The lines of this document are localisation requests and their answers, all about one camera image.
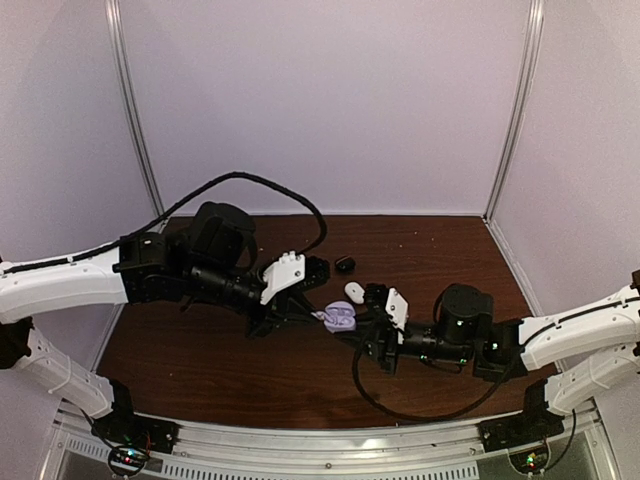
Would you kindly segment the purple round charging case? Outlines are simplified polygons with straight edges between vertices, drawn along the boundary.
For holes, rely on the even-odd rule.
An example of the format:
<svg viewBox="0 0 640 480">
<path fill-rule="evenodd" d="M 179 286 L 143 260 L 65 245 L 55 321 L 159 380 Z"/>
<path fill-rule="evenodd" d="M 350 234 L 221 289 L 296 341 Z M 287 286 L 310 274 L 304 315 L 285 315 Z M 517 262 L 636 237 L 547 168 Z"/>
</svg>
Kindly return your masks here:
<svg viewBox="0 0 640 480">
<path fill-rule="evenodd" d="M 330 303 L 322 311 L 323 324 L 332 334 L 355 331 L 356 310 L 354 306 L 346 301 L 335 301 Z"/>
</svg>

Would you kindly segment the white charging case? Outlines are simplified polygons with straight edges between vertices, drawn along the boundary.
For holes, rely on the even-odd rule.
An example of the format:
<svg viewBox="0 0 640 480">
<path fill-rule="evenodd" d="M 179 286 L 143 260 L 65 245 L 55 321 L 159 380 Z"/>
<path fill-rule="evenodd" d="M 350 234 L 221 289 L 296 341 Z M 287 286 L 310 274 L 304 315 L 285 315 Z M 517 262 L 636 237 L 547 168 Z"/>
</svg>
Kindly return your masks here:
<svg viewBox="0 0 640 480">
<path fill-rule="evenodd" d="M 358 282 L 349 282 L 344 286 L 344 293 L 354 304 L 362 305 L 365 302 L 365 289 Z"/>
</svg>

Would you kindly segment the black charging case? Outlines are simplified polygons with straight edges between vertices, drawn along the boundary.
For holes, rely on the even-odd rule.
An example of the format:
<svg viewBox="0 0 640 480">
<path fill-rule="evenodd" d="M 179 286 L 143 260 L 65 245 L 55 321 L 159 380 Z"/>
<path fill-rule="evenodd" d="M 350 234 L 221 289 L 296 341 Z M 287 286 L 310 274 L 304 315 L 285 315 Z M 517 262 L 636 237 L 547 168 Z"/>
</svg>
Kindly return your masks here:
<svg viewBox="0 0 640 480">
<path fill-rule="evenodd" d="M 356 268 L 356 261 L 352 256 L 344 256 L 334 262 L 334 268 L 339 274 L 349 274 Z"/>
</svg>

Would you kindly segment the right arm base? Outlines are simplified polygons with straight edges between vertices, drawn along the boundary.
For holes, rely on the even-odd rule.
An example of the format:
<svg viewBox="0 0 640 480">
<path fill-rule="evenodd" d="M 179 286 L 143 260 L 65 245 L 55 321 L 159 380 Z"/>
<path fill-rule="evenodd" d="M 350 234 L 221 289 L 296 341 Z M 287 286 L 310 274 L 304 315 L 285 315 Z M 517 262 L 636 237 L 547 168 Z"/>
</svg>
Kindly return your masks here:
<svg viewBox="0 0 640 480">
<path fill-rule="evenodd" d="M 485 453 L 507 450 L 514 470 L 533 476 L 551 466 L 548 440 L 565 429 L 563 417 L 521 412 L 482 421 L 478 431 Z"/>
</svg>

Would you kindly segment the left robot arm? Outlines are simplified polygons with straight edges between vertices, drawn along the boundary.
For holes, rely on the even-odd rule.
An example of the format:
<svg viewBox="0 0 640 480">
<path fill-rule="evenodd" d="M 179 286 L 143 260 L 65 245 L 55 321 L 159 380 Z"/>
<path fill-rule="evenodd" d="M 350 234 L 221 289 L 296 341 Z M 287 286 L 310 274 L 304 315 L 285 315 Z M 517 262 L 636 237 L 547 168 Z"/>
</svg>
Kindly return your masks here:
<svg viewBox="0 0 640 480">
<path fill-rule="evenodd" d="M 144 232 L 95 253 L 1 266 L 1 367 L 22 371 L 75 404 L 123 444 L 144 433 L 127 387 L 91 373 L 34 326 L 36 314 L 88 305 L 157 301 L 220 306 L 247 319 L 250 337 L 312 322 L 305 291 L 325 284 L 327 261 L 286 252 L 256 269 L 254 220 L 224 203 L 203 204 L 184 229 Z"/>
</svg>

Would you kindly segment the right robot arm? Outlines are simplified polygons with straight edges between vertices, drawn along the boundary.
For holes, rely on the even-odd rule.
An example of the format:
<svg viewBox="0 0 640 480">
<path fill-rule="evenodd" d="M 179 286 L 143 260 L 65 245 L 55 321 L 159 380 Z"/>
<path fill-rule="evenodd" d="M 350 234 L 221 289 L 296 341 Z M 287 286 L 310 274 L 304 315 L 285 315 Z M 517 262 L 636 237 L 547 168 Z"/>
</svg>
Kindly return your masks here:
<svg viewBox="0 0 640 480">
<path fill-rule="evenodd" d="M 327 330 L 353 347 L 354 358 L 367 357 L 393 374 L 400 358 L 423 365 L 465 366 L 491 382 L 487 395 L 515 377 L 566 357 L 586 359 L 566 372 L 530 386 L 524 411 L 513 419 L 519 440 L 535 440 L 551 424 L 583 401 L 611 389 L 639 370 L 639 282 L 632 281 L 605 298 L 547 316 L 497 323 L 490 295 L 463 284 L 441 292 L 430 323 L 412 322 L 406 299 L 394 288 L 352 282 L 350 300 Z"/>
</svg>

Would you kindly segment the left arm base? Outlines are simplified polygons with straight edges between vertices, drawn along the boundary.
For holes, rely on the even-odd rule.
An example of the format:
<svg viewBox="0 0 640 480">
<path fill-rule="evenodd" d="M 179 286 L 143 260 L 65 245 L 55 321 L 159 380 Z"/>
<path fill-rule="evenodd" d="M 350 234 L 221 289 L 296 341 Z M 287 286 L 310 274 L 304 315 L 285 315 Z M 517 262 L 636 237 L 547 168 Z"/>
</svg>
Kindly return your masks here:
<svg viewBox="0 0 640 480">
<path fill-rule="evenodd" d="M 162 455 L 172 454 L 178 439 L 179 426 L 173 421 L 137 414 L 128 419 L 84 417 L 91 434 L 106 446 L 106 463 L 116 479 L 160 472 Z"/>
</svg>

